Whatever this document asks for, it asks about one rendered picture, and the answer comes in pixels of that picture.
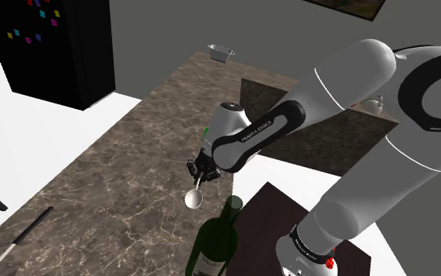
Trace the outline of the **silver metal spoon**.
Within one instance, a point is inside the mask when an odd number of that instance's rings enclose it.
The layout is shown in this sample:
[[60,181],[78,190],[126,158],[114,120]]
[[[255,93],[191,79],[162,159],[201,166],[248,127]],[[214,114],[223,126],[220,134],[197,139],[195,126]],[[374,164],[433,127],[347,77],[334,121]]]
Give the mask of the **silver metal spoon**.
[[203,194],[201,193],[199,186],[201,183],[202,173],[195,179],[194,189],[188,191],[185,195],[184,202],[189,209],[198,209],[203,201]]

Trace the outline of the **dark green wine bottle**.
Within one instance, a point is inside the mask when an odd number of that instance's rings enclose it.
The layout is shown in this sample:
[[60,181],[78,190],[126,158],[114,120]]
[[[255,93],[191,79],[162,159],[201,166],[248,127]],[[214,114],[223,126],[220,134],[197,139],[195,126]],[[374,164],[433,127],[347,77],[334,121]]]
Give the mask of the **dark green wine bottle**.
[[234,222],[242,199],[230,195],[219,216],[206,220],[200,227],[186,265],[185,276],[222,276],[237,251]]

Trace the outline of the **dark brown robot stand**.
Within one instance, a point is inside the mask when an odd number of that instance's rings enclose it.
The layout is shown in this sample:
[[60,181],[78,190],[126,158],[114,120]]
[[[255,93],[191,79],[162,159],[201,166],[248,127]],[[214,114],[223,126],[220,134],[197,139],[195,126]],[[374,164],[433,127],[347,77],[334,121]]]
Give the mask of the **dark brown robot stand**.
[[[277,260],[277,240],[309,212],[271,183],[240,211],[236,221],[237,251],[226,276],[283,276]],[[336,247],[334,268],[338,276],[370,276],[371,257],[350,241]]]

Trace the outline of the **white teapot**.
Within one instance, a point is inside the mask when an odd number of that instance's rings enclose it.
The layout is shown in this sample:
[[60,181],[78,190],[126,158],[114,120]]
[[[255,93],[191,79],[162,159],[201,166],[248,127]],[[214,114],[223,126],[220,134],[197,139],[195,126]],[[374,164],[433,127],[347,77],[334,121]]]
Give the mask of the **white teapot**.
[[366,112],[379,115],[383,109],[383,96],[377,95],[366,98],[365,100],[360,101],[360,107]]

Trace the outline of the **black fridge with coloured magnets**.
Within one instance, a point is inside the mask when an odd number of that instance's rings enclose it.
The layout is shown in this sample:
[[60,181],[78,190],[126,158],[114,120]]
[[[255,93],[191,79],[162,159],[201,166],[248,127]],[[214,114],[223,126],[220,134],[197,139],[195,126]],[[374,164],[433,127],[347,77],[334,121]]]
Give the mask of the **black fridge with coloured magnets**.
[[0,0],[10,89],[85,110],[115,89],[110,0]]

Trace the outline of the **black-handled knife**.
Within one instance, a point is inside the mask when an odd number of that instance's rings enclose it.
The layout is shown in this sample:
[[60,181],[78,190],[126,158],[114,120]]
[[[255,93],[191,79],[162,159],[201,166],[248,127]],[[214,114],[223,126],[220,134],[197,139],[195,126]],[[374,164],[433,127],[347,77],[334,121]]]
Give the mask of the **black-handled knife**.
[[0,263],[5,257],[13,250],[16,245],[19,245],[39,224],[42,222],[48,214],[54,210],[53,206],[49,206],[44,212],[42,212],[24,231],[22,231],[10,244],[10,246],[0,255]]

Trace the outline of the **dark framed wall picture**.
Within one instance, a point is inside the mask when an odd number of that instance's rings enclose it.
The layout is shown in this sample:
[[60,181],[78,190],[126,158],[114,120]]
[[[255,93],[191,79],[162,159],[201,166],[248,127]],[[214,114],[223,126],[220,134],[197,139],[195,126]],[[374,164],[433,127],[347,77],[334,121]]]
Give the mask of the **dark framed wall picture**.
[[373,21],[385,0],[305,0],[364,20]]

